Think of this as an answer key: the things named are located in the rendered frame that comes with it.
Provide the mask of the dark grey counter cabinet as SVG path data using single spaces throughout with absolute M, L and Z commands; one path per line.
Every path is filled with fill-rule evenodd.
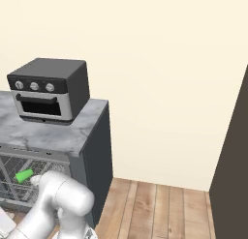
M 70 170 L 72 177 L 95 196 L 86 220 L 99 223 L 113 178 L 109 125 L 109 102 L 90 99 L 71 126 Z

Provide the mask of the toaster oven glass door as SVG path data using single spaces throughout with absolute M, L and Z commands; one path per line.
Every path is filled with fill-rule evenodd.
M 20 94 L 22 97 L 33 97 L 42 99 L 51 99 L 56 97 L 57 103 L 48 105 L 20 102 L 16 100 L 16 94 Z M 12 95 L 17 111 L 21 116 L 38 117 L 42 119 L 57 119 L 63 121 L 68 121 L 73 118 L 68 94 L 51 94 L 14 90 L 12 92 Z

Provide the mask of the grey dishwasher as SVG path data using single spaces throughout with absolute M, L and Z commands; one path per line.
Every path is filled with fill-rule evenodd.
M 41 150 L 38 148 L 25 148 L 21 146 L 0 144 L 0 155 L 25 159 L 55 161 L 61 163 L 68 163 L 70 165 L 67 156 L 59 155 L 56 152 Z M 0 206 L 6 209 L 7 211 L 11 211 L 14 213 L 27 213 L 32 208 L 32 206 L 22 206 L 4 198 L 0 198 Z

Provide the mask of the green cup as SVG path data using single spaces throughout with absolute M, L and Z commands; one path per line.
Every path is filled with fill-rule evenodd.
M 15 175 L 15 179 L 18 182 L 18 184 L 22 184 L 24 181 L 26 181 L 32 175 L 33 175 L 33 170 L 31 168 L 28 168 L 28 169 L 25 169 L 23 171 L 18 172 Z

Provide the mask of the white dishwasher door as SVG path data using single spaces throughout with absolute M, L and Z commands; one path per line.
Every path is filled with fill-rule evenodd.
M 0 239 L 5 239 L 16 228 L 16 223 L 0 207 Z

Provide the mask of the black and silver toaster oven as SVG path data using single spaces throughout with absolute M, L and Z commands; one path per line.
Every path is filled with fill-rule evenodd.
M 73 115 L 71 120 L 42 119 L 19 114 L 19 117 L 25 121 L 70 125 L 90 99 L 87 65 L 84 60 L 35 58 L 8 74 L 7 80 L 11 92 L 16 90 L 69 95 Z M 16 88 L 16 81 L 23 83 L 23 89 Z M 39 84 L 37 91 L 30 88 L 32 82 Z M 54 85 L 53 92 L 46 90 L 48 83 Z

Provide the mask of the dark brown tall cabinet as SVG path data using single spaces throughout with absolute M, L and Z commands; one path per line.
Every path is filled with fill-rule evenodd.
M 216 239 L 248 239 L 248 66 L 209 196 Z

